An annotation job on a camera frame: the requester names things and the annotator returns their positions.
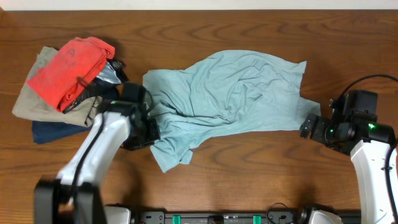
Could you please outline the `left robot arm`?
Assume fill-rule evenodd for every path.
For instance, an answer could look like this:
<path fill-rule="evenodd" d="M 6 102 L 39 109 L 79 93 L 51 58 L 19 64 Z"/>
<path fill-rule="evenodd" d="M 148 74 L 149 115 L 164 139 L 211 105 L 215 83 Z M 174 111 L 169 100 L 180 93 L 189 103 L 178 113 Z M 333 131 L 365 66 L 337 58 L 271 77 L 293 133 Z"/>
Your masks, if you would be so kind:
<path fill-rule="evenodd" d="M 134 223 L 124 205 L 105 205 L 100 187 L 119 148 L 152 145 L 159 128 L 148 117 L 153 103 L 106 100 L 90 133 L 55 179 L 40 179 L 34 189 L 34 223 Z"/>

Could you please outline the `light blue t-shirt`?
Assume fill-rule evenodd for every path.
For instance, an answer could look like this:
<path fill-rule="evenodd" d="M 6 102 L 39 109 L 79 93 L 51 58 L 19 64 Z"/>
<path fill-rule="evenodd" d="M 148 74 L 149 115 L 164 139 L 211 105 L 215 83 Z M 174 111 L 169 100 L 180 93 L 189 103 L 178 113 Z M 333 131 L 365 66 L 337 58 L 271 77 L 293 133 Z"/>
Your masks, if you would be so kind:
<path fill-rule="evenodd" d="M 252 131 L 295 131 L 317 102 L 300 94 L 306 62 L 250 50 L 224 50 L 184 70 L 151 70 L 151 94 L 160 138 L 151 147 L 163 172 L 190 163 L 209 138 Z"/>

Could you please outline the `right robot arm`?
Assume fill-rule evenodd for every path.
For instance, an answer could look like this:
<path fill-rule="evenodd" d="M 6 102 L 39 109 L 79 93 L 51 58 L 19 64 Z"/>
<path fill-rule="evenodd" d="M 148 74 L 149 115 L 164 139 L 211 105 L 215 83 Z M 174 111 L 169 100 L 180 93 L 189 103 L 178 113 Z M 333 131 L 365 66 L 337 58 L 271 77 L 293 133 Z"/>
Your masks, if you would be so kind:
<path fill-rule="evenodd" d="M 397 223 L 397 139 L 392 127 L 377 123 L 371 110 L 334 110 L 330 119 L 309 114 L 300 135 L 350 157 L 361 223 Z"/>

